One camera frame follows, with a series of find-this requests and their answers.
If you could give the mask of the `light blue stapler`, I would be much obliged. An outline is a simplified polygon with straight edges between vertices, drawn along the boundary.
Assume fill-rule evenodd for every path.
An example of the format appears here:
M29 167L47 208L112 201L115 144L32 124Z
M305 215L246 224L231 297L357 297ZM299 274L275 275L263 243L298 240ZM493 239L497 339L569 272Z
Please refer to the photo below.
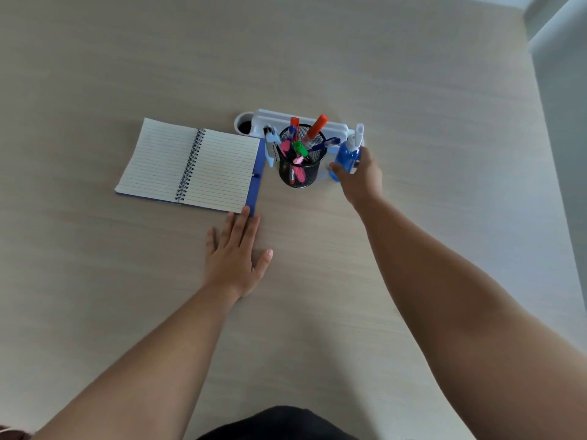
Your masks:
M266 125L263 131L265 136L265 158L269 167L272 168L278 159L277 149L281 145L281 138L274 126Z

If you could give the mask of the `person's left hand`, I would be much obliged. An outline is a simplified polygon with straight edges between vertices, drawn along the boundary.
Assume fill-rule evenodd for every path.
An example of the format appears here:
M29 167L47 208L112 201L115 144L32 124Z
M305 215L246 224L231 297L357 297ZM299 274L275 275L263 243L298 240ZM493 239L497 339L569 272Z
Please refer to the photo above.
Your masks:
M260 283L254 281L252 274L253 250L260 217L251 216L250 208L248 231L251 235L251 254L245 254L240 249L231 248L231 230L239 214L230 212L221 230L216 230L217 250L209 258L205 257L204 265L203 287L221 292L232 303L250 294Z

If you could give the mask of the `black mesh pen holder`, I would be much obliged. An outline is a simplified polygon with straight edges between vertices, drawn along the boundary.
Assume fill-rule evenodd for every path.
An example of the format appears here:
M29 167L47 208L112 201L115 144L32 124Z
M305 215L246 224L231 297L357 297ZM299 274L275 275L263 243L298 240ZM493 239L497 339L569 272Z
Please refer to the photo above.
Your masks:
M323 133L319 134L306 144L308 157L302 164L294 164L293 159L283 155L281 146L278 145L278 174L282 181L292 188L305 188L312 185L318 176L320 162L327 154L327 148L321 147L317 151L310 151L324 140Z

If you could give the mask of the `person's right hand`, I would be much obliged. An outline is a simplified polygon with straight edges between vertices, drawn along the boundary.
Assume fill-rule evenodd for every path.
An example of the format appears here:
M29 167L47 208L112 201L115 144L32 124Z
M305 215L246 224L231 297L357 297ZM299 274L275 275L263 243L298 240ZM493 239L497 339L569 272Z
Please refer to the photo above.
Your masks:
M347 179L338 179L343 193L358 214L383 202L383 175L368 148L362 147L356 172Z

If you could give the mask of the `person's right forearm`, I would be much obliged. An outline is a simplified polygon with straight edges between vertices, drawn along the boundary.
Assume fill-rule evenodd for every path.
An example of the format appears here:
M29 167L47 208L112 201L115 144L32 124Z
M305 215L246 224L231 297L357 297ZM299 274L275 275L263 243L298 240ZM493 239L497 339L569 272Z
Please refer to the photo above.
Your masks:
M386 287L478 440L587 440L587 356L379 197L354 200Z

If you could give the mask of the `open spiral notebook blue cover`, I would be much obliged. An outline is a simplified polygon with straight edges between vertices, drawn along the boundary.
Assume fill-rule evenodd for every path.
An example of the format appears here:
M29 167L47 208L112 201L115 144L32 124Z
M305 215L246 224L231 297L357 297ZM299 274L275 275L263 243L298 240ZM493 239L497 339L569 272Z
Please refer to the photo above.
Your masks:
M264 139L144 118L115 192L253 216L265 150Z

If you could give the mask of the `pink highlighter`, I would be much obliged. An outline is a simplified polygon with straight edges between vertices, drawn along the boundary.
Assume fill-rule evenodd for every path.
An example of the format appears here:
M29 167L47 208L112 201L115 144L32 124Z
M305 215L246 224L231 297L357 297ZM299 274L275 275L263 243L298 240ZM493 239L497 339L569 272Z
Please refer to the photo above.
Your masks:
M301 167L301 163L304 162L304 158L298 156L291 146L290 140L284 140L281 143L281 153L285 157L285 160L289 162L290 170L290 185L294 185L295 182L303 184L306 181L305 170Z

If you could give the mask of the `blue spray bottle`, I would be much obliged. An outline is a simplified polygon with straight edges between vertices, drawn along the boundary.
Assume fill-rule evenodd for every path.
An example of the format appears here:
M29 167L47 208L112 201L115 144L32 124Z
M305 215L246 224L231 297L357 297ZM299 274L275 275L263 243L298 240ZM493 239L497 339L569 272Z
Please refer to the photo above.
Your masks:
M354 134L349 136L348 139L341 144L334 162L341 165L345 171L351 172L355 166L356 161L360 157L363 141L364 124L359 123L356 125Z

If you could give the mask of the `person's black clothing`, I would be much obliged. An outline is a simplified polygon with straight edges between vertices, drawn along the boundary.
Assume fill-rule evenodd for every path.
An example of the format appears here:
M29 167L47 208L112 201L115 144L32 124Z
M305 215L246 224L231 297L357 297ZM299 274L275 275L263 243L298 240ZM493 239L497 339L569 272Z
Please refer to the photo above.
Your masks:
M228 423L197 440L358 440L305 408L278 405Z

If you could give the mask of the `orange cap marker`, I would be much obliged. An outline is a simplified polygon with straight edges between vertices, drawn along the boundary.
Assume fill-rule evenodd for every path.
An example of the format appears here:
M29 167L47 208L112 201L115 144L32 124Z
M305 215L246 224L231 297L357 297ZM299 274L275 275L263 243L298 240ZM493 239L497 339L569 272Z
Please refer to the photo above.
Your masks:
M302 137L302 143L306 145L311 140L315 139L318 134L321 132L322 128L327 124L328 117L324 114L321 114L318 119L309 127L304 136Z

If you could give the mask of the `person's left forearm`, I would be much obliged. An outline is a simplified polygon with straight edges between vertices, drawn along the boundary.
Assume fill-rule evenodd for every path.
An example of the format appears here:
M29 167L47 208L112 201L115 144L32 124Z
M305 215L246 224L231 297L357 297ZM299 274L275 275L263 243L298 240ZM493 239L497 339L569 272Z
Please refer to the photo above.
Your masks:
M182 440L236 286L207 285L133 346L32 440Z

